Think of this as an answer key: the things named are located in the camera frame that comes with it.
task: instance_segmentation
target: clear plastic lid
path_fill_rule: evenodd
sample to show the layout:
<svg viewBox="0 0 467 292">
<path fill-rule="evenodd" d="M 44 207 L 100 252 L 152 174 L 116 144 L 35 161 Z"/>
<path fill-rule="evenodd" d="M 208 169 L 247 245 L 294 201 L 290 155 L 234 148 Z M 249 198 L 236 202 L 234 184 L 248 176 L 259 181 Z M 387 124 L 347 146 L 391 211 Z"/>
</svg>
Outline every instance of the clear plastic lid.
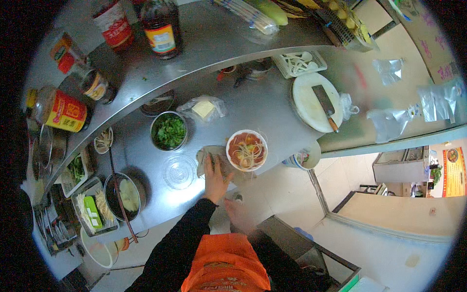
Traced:
<svg viewBox="0 0 467 292">
<path fill-rule="evenodd" d="M 164 163 L 164 181 L 173 189 L 186 189 L 195 177 L 196 164 L 186 155 L 174 155 Z"/>
</svg>

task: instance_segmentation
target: plastic bag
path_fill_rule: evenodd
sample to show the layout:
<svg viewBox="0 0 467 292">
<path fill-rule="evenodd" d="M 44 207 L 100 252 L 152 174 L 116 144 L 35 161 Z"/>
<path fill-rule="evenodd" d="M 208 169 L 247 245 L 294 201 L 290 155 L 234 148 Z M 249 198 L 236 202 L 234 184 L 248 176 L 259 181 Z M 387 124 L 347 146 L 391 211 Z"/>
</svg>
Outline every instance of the plastic bag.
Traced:
<svg viewBox="0 0 467 292">
<path fill-rule="evenodd" d="M 200 102 L 205 103 L 205 101 L 209 101 L 213 105 L 213 109 L 205 117 L 203 117 L 193 111 L 193 107 L 198 105 Z M 214 96 L 206 95 L 191 99 L 184 105 L 177 107 L 177 111 L 182 112 L 190 118 L 201 119 L 204 122 L 211 122 L 215 119 L 222 118 L 227 114 L 227 109 L 223 100 L 220 100 Z"/>
<path fill-rule="evenodd" d="M 384 86 L 391 85 L 399 80 L 402 80 L 402 65 L 403 59 L 395 60 L 373 60 L 373 68 L 378 71 Z"/>
<path fill-rule="evenodd" d="M 415 113 L 408 110 L 372 109 L 367 111 L 367 119 L 371 119 L 376 128 L 376 143 L 386 143 L 398 138 Z"/>
<path fill-rule="evenodd" d="M 422 102 L 425 121 L 451 119 L 451 123 L 454 123 L 457 100 L 467 95 L 466 85 L 459 77 L 441 85 L 420 86 L 417 93 Z"/>
<path fill-rule="evenodd" d="M 358 114 L 360 109 L 357 106 L 352 105 L 352 98 L 348 93 L 339 93 L 340 96 L 340 104 L 342 105 L 343 121 L 348 121 L 350 116 L 353 114 Z"/>
</svg>

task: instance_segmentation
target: black sleeve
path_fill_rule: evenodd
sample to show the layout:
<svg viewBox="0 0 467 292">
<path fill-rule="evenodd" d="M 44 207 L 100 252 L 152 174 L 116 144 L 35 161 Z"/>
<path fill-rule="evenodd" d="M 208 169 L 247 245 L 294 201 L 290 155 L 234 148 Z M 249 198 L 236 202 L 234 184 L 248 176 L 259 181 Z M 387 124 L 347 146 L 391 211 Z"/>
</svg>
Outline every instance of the black sleeve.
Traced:
<svg viewBox="0 0 467 292">
<path fill-rule="evenodd" d="M 216 205 L 200 199 L 154 247 L 143 273 L 127 291 L 176 292 L 190 273 L 201 237 L 209 234 Z"/>
<path fill-rule="evenodd" d="M 277 291 L 318 291 L 317 279 L 313 274 L 300 269 L 298 264 L 261 230 L 248 236 L 253 250 L 271 277 Z"/>
</svg>

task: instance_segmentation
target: hand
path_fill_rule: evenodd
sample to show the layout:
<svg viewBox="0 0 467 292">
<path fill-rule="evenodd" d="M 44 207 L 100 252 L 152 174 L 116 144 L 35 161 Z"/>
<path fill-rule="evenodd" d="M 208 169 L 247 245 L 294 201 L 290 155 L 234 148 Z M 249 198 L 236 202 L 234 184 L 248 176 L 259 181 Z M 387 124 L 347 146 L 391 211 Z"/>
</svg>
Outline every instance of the hand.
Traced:
<svg viewBox="0 0 467 292">
<path fill-rule="evenodd" d="M 234 177 L 234 173 L 229 173 L 226 179 L 224 179 L 220 172 L 219 156 L 216 156 L 215 161 L 214 169 L 212 169 L 211 154 L 208 153 L 205 160 L 206 187 L 203 198 L 208 198 L 211 202 L 217 204 L 220 198 L 226 194 L 227 187 Z"/>
<path fill-rule="evenodd" d="M 256 224 L 248 214 L 244 205 L 235 201 L 224 199 L 226 205 L 227 215 L 229 215 L 230 222 L 240 229 L 244 234 L 249 235 L 256 230 Z"/>
</svg>

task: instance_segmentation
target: bottle label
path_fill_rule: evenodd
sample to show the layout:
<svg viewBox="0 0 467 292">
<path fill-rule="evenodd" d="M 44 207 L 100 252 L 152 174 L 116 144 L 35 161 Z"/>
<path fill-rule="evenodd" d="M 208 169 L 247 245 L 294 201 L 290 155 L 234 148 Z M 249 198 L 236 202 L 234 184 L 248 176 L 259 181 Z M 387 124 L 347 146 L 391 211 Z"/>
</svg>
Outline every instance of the bottle label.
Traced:
<svg viewBox="0 0 467 292">
<path fill-rule="evenodd" d="M 60 63 L 62 57 L 70 51 L 73 41 L 69 38 L 67 33 L 62 35 L 62 38 L 58 40 L 58 42 L 54 45 L 54 47 L 50 50 L 50 56 L 54 59 L 57 64 Z"/>
<path fill-rule="evenodd" d="M 94 23 L 100 28 L 102 36 L 112 48 L 123 44 L 132 34 L 130 24 L 120 2 L 95 17 Z"/>
<path fill-rule="evenodd" d="M 70 132 L 78 132 L 83 127 L 86 116 L 86 105 L 57 90 L 52 111 L 45 124 Z"/>
<path fill-rule="evenodd" d="M 87 91 L 85 91 L 85 94 L 89 96 L 90 98 L 92 98 L 93 100 L 99 100 L 106 93 L 106 89 L 107 89 L 107 82 L 101 76 L 101 74 L 97 72 L 96 78 L 94 79 L 92 86 Z"/>
<path fill-rule="evenodd" d="M 162 54 L 175 49 L 175 38 L 170 24 L 163 28 L 145 29 L 144 32 L 154 52 Z"/>
</svg>

